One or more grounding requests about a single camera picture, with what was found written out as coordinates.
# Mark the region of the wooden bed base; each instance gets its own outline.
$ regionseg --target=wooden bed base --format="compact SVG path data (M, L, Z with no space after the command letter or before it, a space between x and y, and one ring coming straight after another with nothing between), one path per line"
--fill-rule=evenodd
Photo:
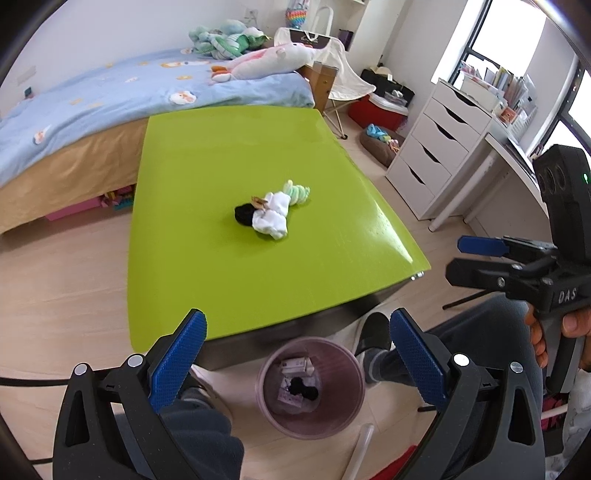
M324 111L338 70L320 62L299 71L310 82L315 108ZM0 233L138 178L148 119L82 138L40 160L0 189Z

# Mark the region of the pink trash can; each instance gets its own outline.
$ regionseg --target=pink trash can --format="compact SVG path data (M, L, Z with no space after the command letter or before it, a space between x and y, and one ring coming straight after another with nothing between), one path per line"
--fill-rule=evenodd
M280 364L288 358L309 357L318 380L319 396L312 411L297 414L278 408L283 379ZM280 432L299 440L317 440L344 430L355 419L365 398L365 381L357 360L346 348L320 337L302 337L272 354L259 371L256 401L263 415Z

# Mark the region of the human hand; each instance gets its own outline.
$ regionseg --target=human hand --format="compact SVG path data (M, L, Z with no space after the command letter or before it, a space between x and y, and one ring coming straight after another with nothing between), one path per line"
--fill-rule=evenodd
M534 308L530 306L525 315L525 324L530 327L531 344L534 346L535 359L542 368L548 365L546 341L540 321L534 317ZM568 338L586 336L585 346L579 368L591 371L591 307L568 313L562 320L562 334Z

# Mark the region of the brown pet bed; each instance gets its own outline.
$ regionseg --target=brown pet bed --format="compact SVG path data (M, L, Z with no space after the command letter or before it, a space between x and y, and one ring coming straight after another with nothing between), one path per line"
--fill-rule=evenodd
M401 137L396 132L388 130L387 128L380 127L382 130L388 133L390 137L395 138L398 140L398 143L402 147L402 142L404 142L404 137ZM359 134L359 141L363 145L363 147L371 153L376 160L378 160L384 167L389 167L392 163L392 160L396 156L396 153L390 150L390 147L385 144L384 142L378 140L377 138L370 137L365 130L363 130Z

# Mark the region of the red cooler box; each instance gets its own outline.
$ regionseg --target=red cooler box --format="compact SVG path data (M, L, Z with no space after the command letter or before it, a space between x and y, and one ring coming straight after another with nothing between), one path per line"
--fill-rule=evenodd
M405 106L388 102L375 93L370 93L349 107L349 116L361 128L367 128L369 124L374 124L396 131L406 120L408 109Z

